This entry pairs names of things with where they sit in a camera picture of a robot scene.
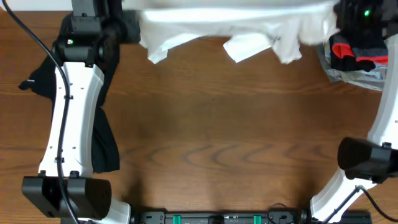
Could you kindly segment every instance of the black fabric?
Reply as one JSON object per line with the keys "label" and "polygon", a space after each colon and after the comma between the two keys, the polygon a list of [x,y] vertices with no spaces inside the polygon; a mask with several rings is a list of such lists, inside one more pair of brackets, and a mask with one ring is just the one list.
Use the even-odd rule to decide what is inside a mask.
{"label": "black fabric", "polygon": [[[329,39],[330,49],[333,49],[333,43],[335,36],[331,36]],[[337,55],[331,50],[330,51],[330,67],[336,70],[349,72],[349,71],[358,71],[364,70],[366,72],[370,72],[375,69],[376,66],[374,62],[363,60],[357,62],[354,57],[345,56],[343,58],[337,57]]]}
{"label": "black fabric", "polygon": [[388,57],[388,49],[384,43],[381,29],[368,29],[362,32],[344,32],[354,56]]}
{"label": "black fabric", "polygon": [[[70,15],[68,15],[62,21],[60,34],[69,30],[70,26]],[[94,172],[97,173],[111,172],[120,168],[118,146],[114,140],[105,112],[101,109],[118,63],[119,49],[117,48],[111,63],[109,63],[106,70],[103,70],[104,84],[99,93],[95,111],[91,142],[91,161],[93,163]],[[21,90],[30,88],[34,93],[50,98],[52,101],[52,109],[54,109],[56,94],[55,64],[49,57],[46,57],[41,66],[32,72],[29,79],[23,81],[19,85],[19,88]]]}

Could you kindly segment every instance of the green led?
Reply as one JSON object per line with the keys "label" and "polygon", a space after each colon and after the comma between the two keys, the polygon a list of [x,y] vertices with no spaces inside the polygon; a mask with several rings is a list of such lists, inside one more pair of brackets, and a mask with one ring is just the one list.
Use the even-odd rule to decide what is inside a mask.
{"label": "green led", "polygon": [[365,16],[369,16],[371,14],[371,11],[370,10],[366,10],[365,12],[364,12],[364,15]]}

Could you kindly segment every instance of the red cloth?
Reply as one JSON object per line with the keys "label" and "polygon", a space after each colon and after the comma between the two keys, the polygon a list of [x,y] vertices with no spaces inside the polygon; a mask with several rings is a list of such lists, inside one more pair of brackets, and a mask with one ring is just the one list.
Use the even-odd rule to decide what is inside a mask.
{"label": "red cloth", "polygon": [[[351,46],[345,43],[333,44],[332,51],[338,58],[343,58],[345,56],[354,57],[354,52],[351,50]],[[362,60],[370,60],[374,63],[379,63],[382,65],[388,65],[388,56],[376,56],[376,57],[358,57],[355,58],[357,62]]]}

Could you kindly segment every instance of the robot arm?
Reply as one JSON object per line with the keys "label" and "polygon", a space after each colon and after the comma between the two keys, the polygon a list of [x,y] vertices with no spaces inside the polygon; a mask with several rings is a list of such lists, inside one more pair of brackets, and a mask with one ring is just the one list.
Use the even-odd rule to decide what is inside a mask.
{"label": "robot arm", "polygon": [[[47,217],[70,218],[73,209],[79,221],[130,224],[130,205],[112,198],[108,180],[92,178],[91,141],[104,80],[113,76],[119,62],[119,45],[138,43],[138,23],[134,11],[128,15],[122,12],[121,0],[73,0],[72,6],[72,26],[53,44],[53,54],[62,66],[70,93],[66,95],[63,77],[55,70],[57,92],[49,144],[39,175],[24,177],[22,193]],[[61,136],[65,97],[69,105]],[[60,136],[62,158],[57,155]],[[59,161],[61,174],[57,171]],[[63,175],[67,179],[59,182]],[[62,197],[62,190],[67,192],[66,198]]]}
{"label": "robot arm", "polygon": [[[376,120],[368,134],[368,142],[357,144],[354,140],[345,139],[341,143],[338,155],[340,168],[325,188],[311,199],[311,217],[318,221],[327,220],[356,186],[371,189],[387,177],[394,176],[394,173],[396,175],[396,167],[391,164],[391,159],[396,158],[398,153],[394,150],[398,149],[398,34],[389,38],[388,50],[387,80]],[[328,222],[339,222],[344,211],[361,194],[354,194]]]}

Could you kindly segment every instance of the wooden table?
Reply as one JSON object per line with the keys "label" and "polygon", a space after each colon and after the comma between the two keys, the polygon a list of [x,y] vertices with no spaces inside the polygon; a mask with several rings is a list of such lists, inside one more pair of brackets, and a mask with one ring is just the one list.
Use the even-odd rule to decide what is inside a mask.
{"label": "wooden table", "polygon": [[[48,45],[64,12],[18,16]],[[139,45],[124,45],[104,109],[121,155],[109,179],[113,195],[136,209],[266,210],[275,202],[299,207],[337,169],[343,137],[365,138],[381,94],[331,84],[314,48],[279,63],[266,50],[234,63],[226,39],[191,41],[154,65]],[[21,193],[36,175],[50,133],[49,99],[21,91],[44,51],[0,12],[0,223],[59,223]],[[371,190],[398,217],[397,180]],[[369,209],[362,196],[352,208]]]}

